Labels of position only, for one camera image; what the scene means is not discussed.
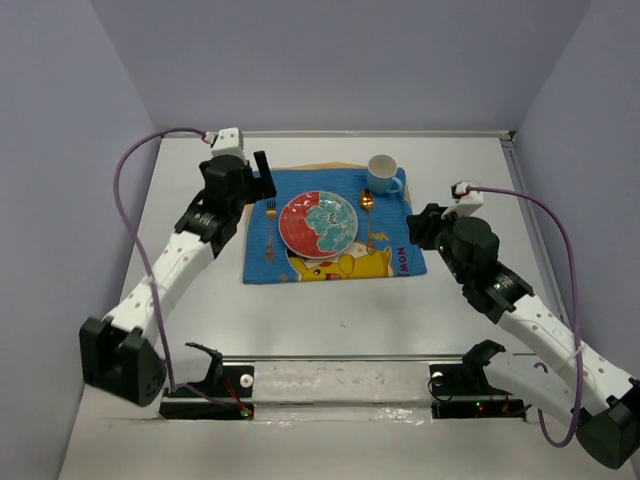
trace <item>fork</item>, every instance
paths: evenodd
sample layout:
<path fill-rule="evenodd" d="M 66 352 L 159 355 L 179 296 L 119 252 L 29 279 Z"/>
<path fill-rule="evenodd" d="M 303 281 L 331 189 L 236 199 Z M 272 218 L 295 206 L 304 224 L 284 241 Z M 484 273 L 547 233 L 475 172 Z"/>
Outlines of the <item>fork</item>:
<path fill-rule="evenodd" d="M 267 262 L 273 261 L 273 221 L 276 218 L 277 214 L 276 210 L 276 199 L 270 198 L 267 200 L 267 217 L 269 217 L 269 239 L 267 240 L 267 253 L 265 254 L 265 258 Z"/>

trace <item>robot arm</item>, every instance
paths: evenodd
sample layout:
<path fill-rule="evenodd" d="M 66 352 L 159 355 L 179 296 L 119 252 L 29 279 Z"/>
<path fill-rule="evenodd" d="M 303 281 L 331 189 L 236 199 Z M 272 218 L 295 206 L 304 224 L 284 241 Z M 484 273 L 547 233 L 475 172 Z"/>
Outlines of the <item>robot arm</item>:
<path fill-rule="evenodd" d="M 468 186 L 452 187 L 456 205 L 429 204 L 420 215 L 407 217 L 411 243 L 437 250 L 469 304 L 552 370 L 547 375 L 534 368 L 533 361 L 503 353 L 504 347 L 487 341 L 465 356 L 475 359 L 467 361 L 475 364 L 477 374 L 569 424 L 577 376 L 573 333 L 522 278 L 498 261 L 498 237 L 487 222 L 468 216 L 483 203 L 482 193 Z M 600 463 L 619 468 L 640 447 L 640 382 L 586 343 L 580 351 L 584 391 L 576 437 Z"/>
<path fill-rule="evenodd" d="M 180 218 L 153 265 L 165 316 L 236 233 L 244 206 L 276 195 L 264 152 L 254 154 L 260 172 L 254 177 L 242 147 L 237 128 L 218 133 L 211 160 L 199 166 L 205 187 Z M 107 315 L 89 318 L 80 329 L 85 383 L 140 406 L 156 398 L 167 373 L 153 348 L 158 325 L 151 282 L 148 276 L 143 278 Z"/>

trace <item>blue mug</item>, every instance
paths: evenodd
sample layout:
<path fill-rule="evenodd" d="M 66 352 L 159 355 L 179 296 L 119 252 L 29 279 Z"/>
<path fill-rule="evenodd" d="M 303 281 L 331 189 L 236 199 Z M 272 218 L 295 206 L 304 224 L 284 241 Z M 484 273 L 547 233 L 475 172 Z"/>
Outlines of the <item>blue mug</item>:
<path fill-rule="evenodd" d="M 399 193 L 404 185 L 395 176 L 398 171 L 396 161 L 389 155 L 376 155 L 369 160 L 367 170 L 367 188 L 374 195 Z"/>

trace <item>white wall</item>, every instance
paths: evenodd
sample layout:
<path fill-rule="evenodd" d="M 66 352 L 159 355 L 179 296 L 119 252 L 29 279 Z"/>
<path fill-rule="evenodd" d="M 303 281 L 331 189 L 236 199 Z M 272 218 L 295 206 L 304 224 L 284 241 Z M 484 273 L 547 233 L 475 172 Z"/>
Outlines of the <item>white wall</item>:
<path fill-rule="evenodd" d="M 588 0 L 91 0 L 152 119 L 520 125 Z"/>
<path fill-rule="evenodd" d="M 118 299 L 111 197 L 154 126 L 86 0 L 0 2 L 0 478 L 58 477 L 82 387 L 78 329 Z M 138 218 L 152 149 L 126 171 Z"/>
<path fill-rule="evenodd" d="M 527 113 L 516 149 L 529 190 L 566 223 L 584 336 L 640 376 L 640 2 L 594 0 Z M 541 214 L 565 303 L 564 245 Z"/>

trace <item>plate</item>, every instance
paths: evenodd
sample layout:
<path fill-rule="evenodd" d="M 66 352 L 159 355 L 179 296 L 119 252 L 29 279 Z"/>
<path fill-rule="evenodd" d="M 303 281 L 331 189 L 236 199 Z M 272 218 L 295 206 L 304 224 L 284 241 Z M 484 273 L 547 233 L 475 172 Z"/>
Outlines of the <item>plate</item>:
<path fill-rule="evenodd" d="M 280 236 L 301 257 L 321 259 L 344 252 L 358 233 L 358 216 L 349 202 L 331 192 L 307 192 L 282 210 Z"/>

